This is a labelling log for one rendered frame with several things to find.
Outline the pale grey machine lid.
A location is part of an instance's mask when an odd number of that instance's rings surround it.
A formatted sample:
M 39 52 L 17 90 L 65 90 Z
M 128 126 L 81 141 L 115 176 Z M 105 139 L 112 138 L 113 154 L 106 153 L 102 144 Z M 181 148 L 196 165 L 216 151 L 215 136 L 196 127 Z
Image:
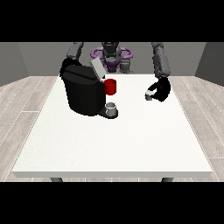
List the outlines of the pale grey machine lid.
M 106 70 L 104 69 L 99 58 L 92 59 L 90 61 L 90 66 L 94 69 L 94 72 L 99 80 L 105 76 Z

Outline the small grey cup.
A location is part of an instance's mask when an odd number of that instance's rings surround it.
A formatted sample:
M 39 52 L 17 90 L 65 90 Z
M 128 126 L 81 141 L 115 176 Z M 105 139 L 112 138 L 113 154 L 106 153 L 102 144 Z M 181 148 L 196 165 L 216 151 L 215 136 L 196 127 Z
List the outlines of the small grey cup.
M 113 102 L 108 102 L 105 105 L 105 109 L 107 116 L 114 116 L 116 114 L 116 105 Z

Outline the red pod holder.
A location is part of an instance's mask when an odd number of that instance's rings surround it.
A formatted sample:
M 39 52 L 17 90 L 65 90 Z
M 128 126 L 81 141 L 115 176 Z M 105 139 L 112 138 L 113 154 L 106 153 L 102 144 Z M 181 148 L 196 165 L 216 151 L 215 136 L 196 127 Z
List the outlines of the red pod holder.
M 114 95 L 116 93 L 116 80 L 106 79 L 104 81 L 104 85 L 105 85 L 105 94 L 106 95 Z

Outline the black coffee machine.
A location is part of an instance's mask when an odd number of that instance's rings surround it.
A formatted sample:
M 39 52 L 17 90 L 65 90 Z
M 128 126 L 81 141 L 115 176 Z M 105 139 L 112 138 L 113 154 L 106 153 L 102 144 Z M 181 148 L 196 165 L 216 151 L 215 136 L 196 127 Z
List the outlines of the black coffee machine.
M 105 80 L 98 80 L 91 66 L 82 66 L 76 74 L 64 73 L 61 76 L 71 110 L 84 116 L 103 116 L 108 119 L 118 117 L 106 115 Z

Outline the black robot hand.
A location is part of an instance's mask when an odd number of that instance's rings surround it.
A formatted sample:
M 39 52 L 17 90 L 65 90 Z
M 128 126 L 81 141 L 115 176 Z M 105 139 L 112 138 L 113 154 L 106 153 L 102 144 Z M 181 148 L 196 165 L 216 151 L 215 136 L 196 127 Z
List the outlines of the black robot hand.
M 64 73 L 76 74 L 77 69 L 81 67 L 82 64 L 77 59 L 65 58 L 62 61 L 59 76 L 62 76 Z
M 152 99 L 163 102 L 171 92 L 171 84 L 167 77 L 160 77 L 148 90 L 154 93 Z

